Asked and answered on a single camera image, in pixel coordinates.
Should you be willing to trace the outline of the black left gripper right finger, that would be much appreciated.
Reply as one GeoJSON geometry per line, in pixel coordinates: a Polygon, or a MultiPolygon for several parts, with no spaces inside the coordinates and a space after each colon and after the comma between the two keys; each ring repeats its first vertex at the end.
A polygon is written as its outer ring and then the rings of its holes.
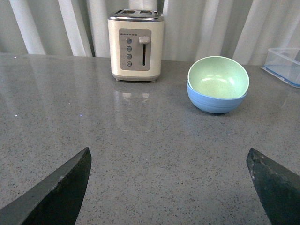
{"type": "Polygon", "coordinates": [[[273,225],[300,223],[300,176],[254,148],[247,167],[262,207],[273,225]]]}

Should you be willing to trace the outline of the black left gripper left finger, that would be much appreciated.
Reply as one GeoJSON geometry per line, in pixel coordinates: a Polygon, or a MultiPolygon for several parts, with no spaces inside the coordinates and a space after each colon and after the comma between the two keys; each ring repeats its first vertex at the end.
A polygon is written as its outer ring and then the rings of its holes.
{"type": "Polygon", "coordinates": [[[74,225],[91,170],[88,147],[0,210],[2,225],[74,225]]]}

